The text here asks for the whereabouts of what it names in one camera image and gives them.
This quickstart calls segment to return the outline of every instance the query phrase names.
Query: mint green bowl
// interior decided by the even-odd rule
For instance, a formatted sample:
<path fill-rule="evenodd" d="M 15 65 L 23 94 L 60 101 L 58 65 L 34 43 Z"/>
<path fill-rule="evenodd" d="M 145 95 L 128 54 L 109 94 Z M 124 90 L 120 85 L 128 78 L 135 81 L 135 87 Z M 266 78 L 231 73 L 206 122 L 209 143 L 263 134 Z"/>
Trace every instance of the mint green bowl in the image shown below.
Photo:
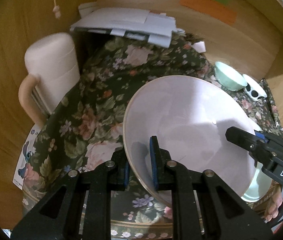
<path fill-rule="evenodd" d="M 247 86 L 245 78 L 223 62 L 215 62 L 215 77 L 222 86 L 230 91 L 238 91 Z"/>

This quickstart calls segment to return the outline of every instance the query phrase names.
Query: finger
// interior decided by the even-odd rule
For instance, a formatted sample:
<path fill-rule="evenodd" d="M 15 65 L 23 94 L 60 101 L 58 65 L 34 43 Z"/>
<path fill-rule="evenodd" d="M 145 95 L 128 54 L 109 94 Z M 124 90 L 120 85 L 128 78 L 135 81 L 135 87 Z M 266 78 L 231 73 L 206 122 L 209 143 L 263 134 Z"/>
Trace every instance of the finger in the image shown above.
<path fill-rule="evenodd" d="M 272 196 L 272 200 L 275 203 L 277 207 L 279 207 L 283 203 L 283 197 L 281 195 L 281 192 L 277 192 Z"/>
<path fill-rule="evenodd" d="M 266 217 L 265 217 L 265 220 L 266 220 L 267 222 L 271 221 L 271 220 L 272 220 L 272 216 L 271 216 L 271 215 L 266 216 Z"/>
<path fill-rule="evenodd" d="M 277 205 L 274 201 L 270 201 L 268 208 L 266 209 L 267 215 L 272 214 L 277 209 Z"/>
<path fill-rule="evenodd" d="M 272 214 L 270 214 L 272 218 L 275 218 L 278 216 L 278 209 L 276 209 Z"/>

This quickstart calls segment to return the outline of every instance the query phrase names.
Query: string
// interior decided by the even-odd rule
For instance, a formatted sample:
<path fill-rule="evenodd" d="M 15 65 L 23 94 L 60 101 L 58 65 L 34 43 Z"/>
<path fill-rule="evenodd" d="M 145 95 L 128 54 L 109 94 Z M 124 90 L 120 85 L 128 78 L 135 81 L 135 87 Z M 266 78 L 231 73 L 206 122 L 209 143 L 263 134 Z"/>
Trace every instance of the string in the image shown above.
<path fill-rule="evenodd" d="M 52 12 L 55 14 L 56 19 L 59 19 L 61 17 L 60 8 L 57 5 L 56 0 L 54 0 L 54 9 L 52 10 Z"/>

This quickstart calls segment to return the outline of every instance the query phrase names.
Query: black and white cup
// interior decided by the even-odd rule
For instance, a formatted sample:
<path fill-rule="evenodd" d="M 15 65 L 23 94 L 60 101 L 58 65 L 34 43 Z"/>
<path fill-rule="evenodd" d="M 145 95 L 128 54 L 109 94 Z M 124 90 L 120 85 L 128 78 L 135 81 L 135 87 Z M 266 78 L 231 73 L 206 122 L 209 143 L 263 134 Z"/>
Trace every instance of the black and white cup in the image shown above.
<path fill-rule="evenodd" d="M 250 96 L 254 101 L 261 101 L 267 98 L 265 90 L 250 76 L 243 74 L 243 77 L 247 81 L 247 86 L 244 88 L 247 95 Z"/>

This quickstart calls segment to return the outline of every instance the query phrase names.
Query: hand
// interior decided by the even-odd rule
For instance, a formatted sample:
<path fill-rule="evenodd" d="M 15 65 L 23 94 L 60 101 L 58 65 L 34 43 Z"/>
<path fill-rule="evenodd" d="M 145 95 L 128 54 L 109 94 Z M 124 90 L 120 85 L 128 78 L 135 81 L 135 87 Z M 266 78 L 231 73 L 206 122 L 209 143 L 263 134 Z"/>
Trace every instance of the hand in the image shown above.
<path fill-rule="evenodd" d="M 264 218 L 267 222 L 271 221 L 272 218 L 278 216 L 278 208 L 283 203 L 283 197 L 281 195 L 280 185 L 277 184 L 274 189 L 274 194 L 269 200 L 267 208 L 264 213 Z"/>

